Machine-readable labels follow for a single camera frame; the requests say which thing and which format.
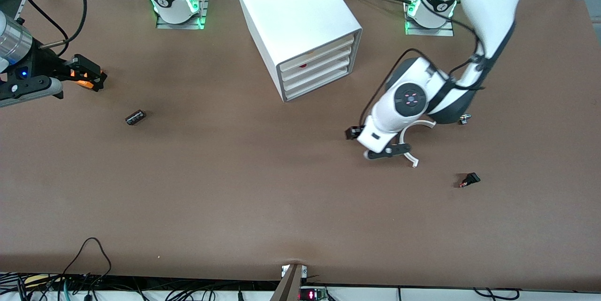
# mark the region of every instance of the brown table surface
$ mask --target brown table surface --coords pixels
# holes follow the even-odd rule
[[[277,279],[295,261],[323,283],[601,289],[601,53],[582,0],[521,1],[470,123],[408,133],[415,169],[343,132],[404,49],[449,70],[466,31],[405,36],[398,3],[345,0],[354,72],[284,104],[238,0],[210,0],[199,31],[155,29],[147,0],[88,1],[67,55],[106,89],[0,110],[3,271],[60,272],[95,236],[119,275]],[[39,5],[77,27],[81,0]],[[468,172],[481,183],[457,188]],[[71,271],[104,269],[89,246]]]

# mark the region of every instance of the white curved attachment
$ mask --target white curved attachment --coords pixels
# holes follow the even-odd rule
[[[413,123],[411,123],[409,126],[407,126],[406,128],[403,128],[403,130],[401,131],[401,134],[399,135],[399,143],[405,143],[405,132],[407,131],[407,129],[411,126],[415,126],[415,125],[423,125],[423,126],[428,126],[429,128],[434,128],[434,126],[436,125],[436,123],[434,121],[427,121],[427,120],[416,120]],[[407,158],[410,162],[413,163],[413,168],[417,167],[417,164],[419,162],[419,159],[412,156],[411,153],[404,153],[403,154],[405,156],[405,158]]]

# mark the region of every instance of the black battery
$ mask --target black battery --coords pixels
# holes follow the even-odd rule
[[[135,125],[144,118],[146,118],[146,112],[142,110],[137,110],[131,115],[129,115],[129,117],[125,118],[125,123],[127,123],[127,125]]]

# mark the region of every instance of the metal cylinder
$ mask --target metal cylinder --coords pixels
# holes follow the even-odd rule
[[[28,54],[32,43],[27,29],[0,11],[0,58],[13,65]]]

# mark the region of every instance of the small black plug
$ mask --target small black plug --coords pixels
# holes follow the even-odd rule
[[[361,132],[363,132],[364,126],[351,126],[349,127],[344,134],[346,134],[346,140],[354,140],[359,138]]]
[[[461,182],[461,184],[459,184],[460,188],[464,188],[468,185],[471,184],[475,184],[475,183],[479,183],[480,182],[480,177],[478,177],[478,175],[474,172],[468,174],[467,177],[465,177],[465,179]]]

